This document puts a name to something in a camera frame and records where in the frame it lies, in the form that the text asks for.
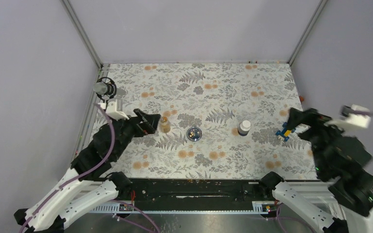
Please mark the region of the round blue pill organizer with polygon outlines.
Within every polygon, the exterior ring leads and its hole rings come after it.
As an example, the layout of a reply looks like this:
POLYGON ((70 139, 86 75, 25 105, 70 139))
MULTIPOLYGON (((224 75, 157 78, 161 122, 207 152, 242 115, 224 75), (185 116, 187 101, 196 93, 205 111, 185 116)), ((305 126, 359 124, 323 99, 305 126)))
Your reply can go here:
POLYGON ((202 130, 198 127, 191 127, 187 130, 186 137, 192 142, 199 141, 202 137, 202 130))

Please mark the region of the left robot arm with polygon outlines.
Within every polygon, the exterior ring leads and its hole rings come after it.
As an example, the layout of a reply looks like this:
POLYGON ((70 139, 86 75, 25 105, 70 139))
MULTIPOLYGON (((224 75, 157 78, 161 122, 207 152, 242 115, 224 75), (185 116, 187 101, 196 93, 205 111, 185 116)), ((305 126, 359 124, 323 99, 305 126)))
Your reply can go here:
POLYGON ((88 146, 71 162, 59 182, 37 204, 19 209, 14 217, 21 233, 62 233, 75 220, 108 200, 124 200, 131 194, 129 179, 122 172, 113 172, 100 188, 75 200, 86 187, 118 161, 134 138, 154 134, 160 114, 147 114, 134 109, 128 116, 106 103, 95 104, 106 124, 93 135, 88 146))

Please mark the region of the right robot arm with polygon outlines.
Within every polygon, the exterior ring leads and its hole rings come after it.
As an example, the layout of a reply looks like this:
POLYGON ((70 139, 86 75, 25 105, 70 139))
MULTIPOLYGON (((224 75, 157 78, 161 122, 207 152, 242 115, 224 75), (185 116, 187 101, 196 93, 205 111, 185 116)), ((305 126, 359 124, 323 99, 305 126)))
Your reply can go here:
POLYGON ((358 138, 345 135, 368 128, 372 117, 373 112, 359 105, 343 106, 339 119, 313 108, 288 112, 288 130, 307 126, 298 137, 311 144, 317 179, 328 183, 343 219, 322 211, 275 172, 259 180, 260 196, 289 207, 316 233, 373 233, 373 175, 365 170, 373 157, 358 138))

